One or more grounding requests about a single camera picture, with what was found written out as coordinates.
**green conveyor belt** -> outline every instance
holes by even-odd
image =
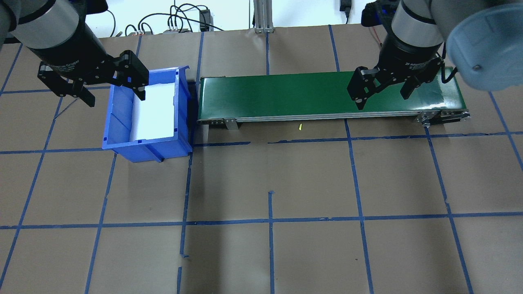
[[[428,110],[467,109],[453,79],[442,84],[438,75],[414,90],[408,100],[402,84],[370,97],[360,111],[347,93],[353,72],[329,72],[241,77],[210,77],[201,81],[199,123],[272,121],[417,115]]]

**robotic arm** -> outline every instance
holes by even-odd
[[[400,93],[408,99],[432,82],[445,65],[437,54],[443,42],[471,87],[497,91],[523,83],[523,0],[380,0],[362,15],[362,25],[379,24],[388,35],[378,64],[356,68],[347,87],[360,110],[387,86],[404,83]]]
[[[93,107],[95,97],[84,85],[110,83],[130,88],[140,100],[145,100],[147,68],[131,50],[116,58],[107,54],[85,24],[87,2],[71,2],[0,0],[0,41],[3,44],[11,31],[36,54],[42,60],[38,78],[57,96],[78,97]],[[105,11],[107,3],[102,3]]]

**power adapter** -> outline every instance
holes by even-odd
[[[339,11],[345,12],[347,19],[350,15],[350,9],[353,7],[353,0],[339,0]]]
[[[200,13],[200,22],[205,24],[213,25],[211,11],[209,9],[203,9]],[[214,28],[208,25],[200,24],[200,31],[214,31]]]

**white wall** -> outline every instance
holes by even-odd
[[[253,0],[178,0],[176,5],[191,3],[207,5],[214,17],[214,25],[224,30],[241,30],[251,27],[253,17]],[[373,0],[353,0],[353,9],[349,23],[360,23],[361,11],[366,3]],[[168,13],[173,0],[107,0],[109,10],[116,17],[115,35],[124,31],[126,25],[137,25],[140,19],[151,13]],[[275,27],[298,27],[337,25],[345,23],[345,14],[339,12],[339,0],[273,0],[272,20]],[[188,18],[199,19],[196,10],[186,12]],[[168,16],[151,16],[146,23],[151,25],[155,34],[167,30]],[[87,24],[97,37],[108,37],[111,34],[113,21],[109,12],[88,15]],[[199,24],[193,22],[194,31]]]

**blue bin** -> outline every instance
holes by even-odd
[[[137,138],[131,141],[135,95],[126,87],[111,85],[102,149],[111,149],[131,162],[161,162],[166,158],[187,156],[192,151],[187,128],[187,101],[190,94],[185,70],[188,68],[182,66],[149,71],[149,85],[174,83],[174,132],[173,136],[165,138]],[[147,99],[155,97],[146,92]]]

